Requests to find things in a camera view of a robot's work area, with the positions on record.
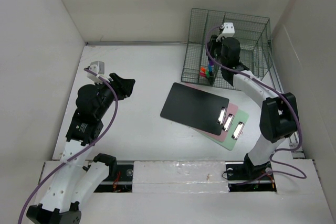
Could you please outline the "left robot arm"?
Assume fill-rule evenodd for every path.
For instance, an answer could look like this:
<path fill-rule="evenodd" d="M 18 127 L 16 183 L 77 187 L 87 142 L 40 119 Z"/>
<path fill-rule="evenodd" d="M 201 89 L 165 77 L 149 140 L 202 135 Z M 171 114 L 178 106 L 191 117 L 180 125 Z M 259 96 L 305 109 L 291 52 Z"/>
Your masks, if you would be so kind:
<path fill-rule="evenodd" d="M 118 105 L 131 96 L 134 79 L 124 79 L 116 73 L 109 78 L 88 71 L 92 84 L 82 86 L 77 93 L 76 110 L 72 117 L 60 164 L 40 184 L 52 182 L 41 201 L 25 205 L 32 223 L 79 223 L 81 210 L 99 184 L 117 175 L 117 159 L 99 153 L 85 167 L 94 145 L 108 132 L 102 118 L 110 105 Z"/>

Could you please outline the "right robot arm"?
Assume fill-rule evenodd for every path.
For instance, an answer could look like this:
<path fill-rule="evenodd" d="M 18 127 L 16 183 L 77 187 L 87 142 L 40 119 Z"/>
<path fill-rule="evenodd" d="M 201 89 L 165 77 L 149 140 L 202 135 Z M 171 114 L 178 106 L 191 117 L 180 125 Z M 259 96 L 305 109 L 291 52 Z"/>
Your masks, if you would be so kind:
<path fill-rule="evenodd" d="M 240 61 L 240 42 L 234 37 L 211 35 L 206 44 L 209 62 L 220 67 L 222 76 L 232 87 L 248 95 L 261 109 L 260 137 L 245 155 L 243 163 L 227 167 L 223 175 L 239 185 L 252 183 L 275 171 L 270 163 L 281 151 L 280 144 L 294 132 L 301 132 L 296 98 L 280 93 L 260 81 Z"/>

